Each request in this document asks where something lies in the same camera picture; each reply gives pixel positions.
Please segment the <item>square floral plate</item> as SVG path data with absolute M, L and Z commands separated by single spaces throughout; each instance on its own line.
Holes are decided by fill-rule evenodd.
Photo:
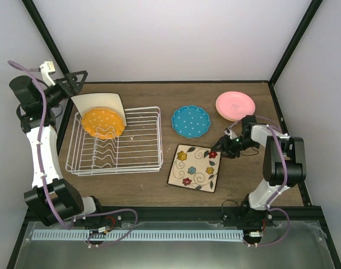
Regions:
M 216 190 L 221 154 L 210 148 L 179 144 L 167 183 L 207 193 Z

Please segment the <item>teal dotted plate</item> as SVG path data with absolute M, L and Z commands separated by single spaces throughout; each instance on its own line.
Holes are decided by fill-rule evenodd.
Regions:
M 195 105 L 182 106 L 171 117 L 174 131 L 186 138 L 199 138 L 208 132 L 211 126 L 209 114 Z

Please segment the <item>pink round plate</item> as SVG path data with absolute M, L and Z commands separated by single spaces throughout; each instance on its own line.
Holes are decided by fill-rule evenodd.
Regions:
M 231 108 L 242 111 L 246 115 L 253 115 L 255 112 L 255 103 L 253 99 L 237 91 L 228 91 L 221 94 L 216 100 L 216 108 Z

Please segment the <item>orange dotted scalloped plate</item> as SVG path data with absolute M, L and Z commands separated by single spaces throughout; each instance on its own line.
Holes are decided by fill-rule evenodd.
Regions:
M 81 119 L 81 124 L 86 133 L 101 140 L 117 138 L 125 130 L 125 124 L 120 115 L 103 107 L 87 111 Z

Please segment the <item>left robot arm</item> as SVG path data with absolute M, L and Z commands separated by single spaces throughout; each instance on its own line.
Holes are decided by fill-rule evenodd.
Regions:
M 16 114 L 30 143 L 34 166 L 32 189 L 25 192 L 24 201 L 45 226 L 77 216 L 85 217 L 92 226 L 105 221 L 106 213 L 99 200 L 94 196 L 82 197 L 62 176 L 58 160 L 58 134 L 52 109 L 77 95 L 86 77 L 86 71 L 67 73 L 64 78 L 48 83 L 46 89 L 37 88 L 39 80 L 27 75 L 9 83 L 20 103 Z

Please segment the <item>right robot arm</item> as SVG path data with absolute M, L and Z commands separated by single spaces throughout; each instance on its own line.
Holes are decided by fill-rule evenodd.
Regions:
M 272 203 L 283 192 L 305 181 L 305 143 L 301 137 L 280 133 L 266 123 L 259 123 L 259 116 L 247 115 L 240 120 L 242 131 L 237 136 L 232 127 L 212 146 L 212 152 L 235 159 L 249 148 L 265 149 L 262 175 L 257 188 L 247 194 L 239 209 L 240 221 L 252 226 L 265 218 Z

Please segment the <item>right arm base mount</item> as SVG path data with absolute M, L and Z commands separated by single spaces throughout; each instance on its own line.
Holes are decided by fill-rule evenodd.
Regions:
M 226 226 L 236 226 L 239 229 L 260 229 L 267 223 L 269 212 L 250 209 L 243 211 L 238 207 L 225 207 L 222 210 L 223 222 Z

